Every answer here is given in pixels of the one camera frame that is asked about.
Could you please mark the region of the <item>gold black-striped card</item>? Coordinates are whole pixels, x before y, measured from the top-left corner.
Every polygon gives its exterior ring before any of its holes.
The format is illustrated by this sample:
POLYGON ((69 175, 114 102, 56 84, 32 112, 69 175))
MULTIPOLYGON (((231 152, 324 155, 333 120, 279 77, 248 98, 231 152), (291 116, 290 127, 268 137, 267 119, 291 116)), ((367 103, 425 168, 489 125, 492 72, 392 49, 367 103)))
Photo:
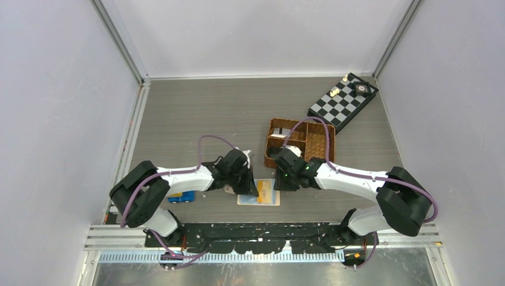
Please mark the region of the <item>gold black-striped card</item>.
POLYGON ((258 204, 273 204, 275 201, 275 194, 273 192, 271 180, 258 180, 257 189, 259 196, 257 197, 258 204))

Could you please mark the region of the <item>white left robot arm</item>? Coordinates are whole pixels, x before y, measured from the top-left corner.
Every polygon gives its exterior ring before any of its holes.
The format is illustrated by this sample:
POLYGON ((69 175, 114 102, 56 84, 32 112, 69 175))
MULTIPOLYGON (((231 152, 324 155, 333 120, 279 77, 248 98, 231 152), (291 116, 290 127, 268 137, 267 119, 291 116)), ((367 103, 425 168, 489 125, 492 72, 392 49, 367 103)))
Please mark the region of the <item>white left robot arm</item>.
POLYGON ((251 151, 230 150, 215 161, 198 166, 167 169, 151 161, 139 163, 110 191, 110 199, 121 214, 122 228, 144 226, 156 232, 169 247, 183 237, 181 224, 161 203, 170 195, 186 191, 214 191, 231 187, 235 194, 258 194, 254 185, 251 151))

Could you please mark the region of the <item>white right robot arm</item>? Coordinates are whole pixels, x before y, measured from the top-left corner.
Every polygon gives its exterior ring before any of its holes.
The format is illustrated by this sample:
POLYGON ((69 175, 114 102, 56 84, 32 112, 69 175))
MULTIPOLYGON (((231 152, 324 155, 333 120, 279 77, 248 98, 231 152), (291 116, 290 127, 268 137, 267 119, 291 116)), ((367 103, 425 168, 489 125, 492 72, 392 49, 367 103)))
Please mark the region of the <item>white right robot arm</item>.
POLYGON ((325 158, 306 161, 292 146, 281 148, 273 161, 282 179, 295 189, 342 191, 374 203, 366 209, 349 210, 338 225, 340 237, 347 244, 386 229, 415 237, 420 227, 438 214, 433 196, 402 167, 372 172, 339 166, 325 158))

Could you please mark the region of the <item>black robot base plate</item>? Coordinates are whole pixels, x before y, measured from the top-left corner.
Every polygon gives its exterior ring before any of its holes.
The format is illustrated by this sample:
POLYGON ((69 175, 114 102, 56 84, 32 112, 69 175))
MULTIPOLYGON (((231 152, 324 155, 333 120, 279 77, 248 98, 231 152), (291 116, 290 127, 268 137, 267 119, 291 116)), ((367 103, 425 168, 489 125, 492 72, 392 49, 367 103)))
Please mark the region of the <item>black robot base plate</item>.
POLYGON ((146 230, 145 246, 182 247, 189 254, 325 254, 346 247, 364 250, 375 237, 354 235, 337 223, 184 223, 163 237, 146 230))

